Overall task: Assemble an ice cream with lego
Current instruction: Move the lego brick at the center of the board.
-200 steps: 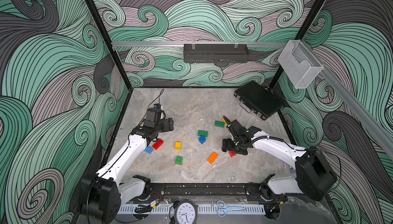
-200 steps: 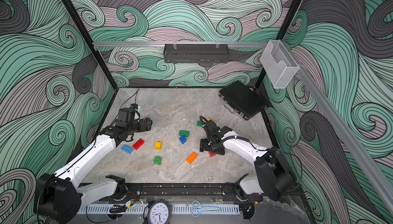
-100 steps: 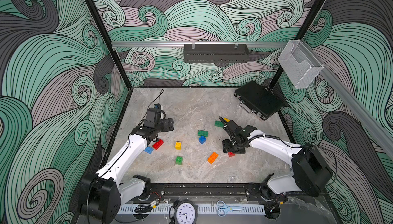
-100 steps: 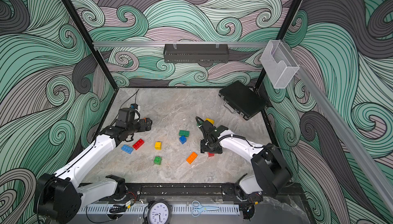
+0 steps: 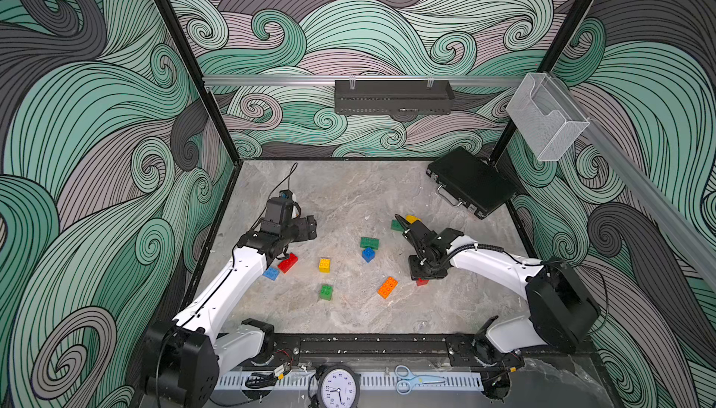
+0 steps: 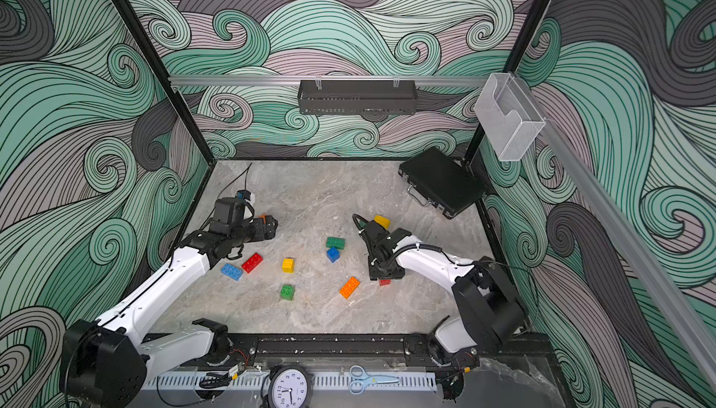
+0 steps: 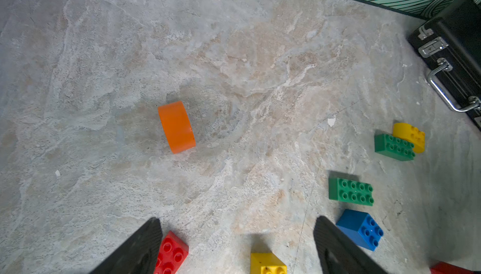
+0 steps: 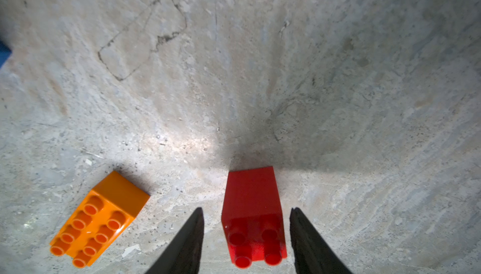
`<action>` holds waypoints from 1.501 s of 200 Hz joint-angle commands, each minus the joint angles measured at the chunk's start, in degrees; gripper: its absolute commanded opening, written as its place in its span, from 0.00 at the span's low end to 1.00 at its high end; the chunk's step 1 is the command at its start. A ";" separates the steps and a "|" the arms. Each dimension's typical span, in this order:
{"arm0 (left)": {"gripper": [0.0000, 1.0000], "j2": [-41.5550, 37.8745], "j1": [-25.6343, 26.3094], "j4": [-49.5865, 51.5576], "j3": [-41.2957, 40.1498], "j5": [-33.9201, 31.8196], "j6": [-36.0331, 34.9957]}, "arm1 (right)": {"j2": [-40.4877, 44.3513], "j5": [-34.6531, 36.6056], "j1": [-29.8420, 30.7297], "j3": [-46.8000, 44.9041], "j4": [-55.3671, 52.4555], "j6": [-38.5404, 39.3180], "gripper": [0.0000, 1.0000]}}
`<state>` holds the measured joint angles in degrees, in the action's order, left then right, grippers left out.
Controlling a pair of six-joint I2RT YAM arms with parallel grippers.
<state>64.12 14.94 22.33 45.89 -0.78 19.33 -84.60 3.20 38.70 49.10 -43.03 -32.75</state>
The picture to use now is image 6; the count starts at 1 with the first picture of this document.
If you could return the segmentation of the orange long lego brick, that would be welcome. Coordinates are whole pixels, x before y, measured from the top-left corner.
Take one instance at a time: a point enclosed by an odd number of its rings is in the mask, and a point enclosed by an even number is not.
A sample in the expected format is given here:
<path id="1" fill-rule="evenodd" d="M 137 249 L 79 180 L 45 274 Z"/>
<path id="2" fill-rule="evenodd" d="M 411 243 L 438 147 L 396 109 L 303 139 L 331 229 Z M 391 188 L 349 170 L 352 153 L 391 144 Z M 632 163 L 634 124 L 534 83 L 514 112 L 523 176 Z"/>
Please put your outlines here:
<path id="1" fill-rule="evenodd" d="M 348 300 L 356 289 L 360 286 L 361 281 L 356 277 L 350 277 L 343 286 L 339 289 L 339 294 L 346 300 Z"/>

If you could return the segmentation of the blue square lego brick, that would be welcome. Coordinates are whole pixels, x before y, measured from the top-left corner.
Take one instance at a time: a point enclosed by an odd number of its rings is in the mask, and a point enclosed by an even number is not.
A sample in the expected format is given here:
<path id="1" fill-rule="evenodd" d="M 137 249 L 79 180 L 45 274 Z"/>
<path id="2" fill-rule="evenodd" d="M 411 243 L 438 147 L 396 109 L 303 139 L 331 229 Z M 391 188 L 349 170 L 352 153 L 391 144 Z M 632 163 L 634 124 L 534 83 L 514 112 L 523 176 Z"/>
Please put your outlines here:
<path id="1" fill-rule="evenodd" d="M 340 251 L 335 247 L 330 248 L 326 251 L 326 256 L 327 256 L 328 260 L 330 260 L 330 262 L 332 262 L 332 263 L 337 262 L 337 260 L 339 260 L 339 257 L 340 257 Z"/>

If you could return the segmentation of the green long lego brick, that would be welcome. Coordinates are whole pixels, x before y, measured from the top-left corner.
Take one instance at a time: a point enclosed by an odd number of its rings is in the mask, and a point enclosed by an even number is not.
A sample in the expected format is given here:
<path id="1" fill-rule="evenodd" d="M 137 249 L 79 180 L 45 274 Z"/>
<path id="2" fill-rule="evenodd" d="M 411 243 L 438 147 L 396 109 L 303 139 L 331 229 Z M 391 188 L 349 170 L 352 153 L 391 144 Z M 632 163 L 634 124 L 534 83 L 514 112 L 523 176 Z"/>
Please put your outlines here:
<path id="1" fill-rule="evenodd" d="M 345 249 L 346 246 L 346 240 L 344 238 L 335 238 L 334 236 L 329 236 L 326 239 L 326 249 L 338 249 L 339 251 L 342 251 Z"/>

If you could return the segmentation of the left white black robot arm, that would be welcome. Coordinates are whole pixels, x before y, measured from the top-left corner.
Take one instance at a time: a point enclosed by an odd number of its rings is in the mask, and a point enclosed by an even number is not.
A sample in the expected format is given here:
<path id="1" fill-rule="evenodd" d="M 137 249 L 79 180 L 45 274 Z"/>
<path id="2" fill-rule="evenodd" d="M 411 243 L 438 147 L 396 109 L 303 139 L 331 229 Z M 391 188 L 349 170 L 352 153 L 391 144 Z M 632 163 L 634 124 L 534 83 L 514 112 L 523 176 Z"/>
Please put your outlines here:
<path id="1" fill-rule="evenodd" d="M 178 333 L 145 342 L 149 329 L 188 287 L 234 249 L 275 238 L 270 215 L 211 223 L 188 235 L 146 282 L 96 320 L 79 320 L 63 336 L 60 389 L 101 407 L 125 407 L 151 379 L 205 358 L 221 365 L 230 355 L 227 326 L 206 318 Z"/>

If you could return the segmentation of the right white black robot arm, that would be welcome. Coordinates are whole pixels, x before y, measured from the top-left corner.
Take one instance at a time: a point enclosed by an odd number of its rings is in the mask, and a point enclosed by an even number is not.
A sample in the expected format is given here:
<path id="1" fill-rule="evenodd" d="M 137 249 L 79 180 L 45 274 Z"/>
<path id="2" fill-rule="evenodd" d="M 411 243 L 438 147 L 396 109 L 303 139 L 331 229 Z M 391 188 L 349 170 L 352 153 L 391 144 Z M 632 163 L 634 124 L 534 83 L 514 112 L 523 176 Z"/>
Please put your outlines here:
<path id="1" fill-rule="evenodd" d="M 372 280 L 399 280 L 417 273 L 451 294 L 457 318 L 441 320 L 428 335 L 435 361 L 473 348 L 493 353 L 528 320 L 529 310 L 502 265 L 484 256 L 467 260 L 425 243 L 412 232 L 355 214 L 358 235 L 367 247 Z"/>

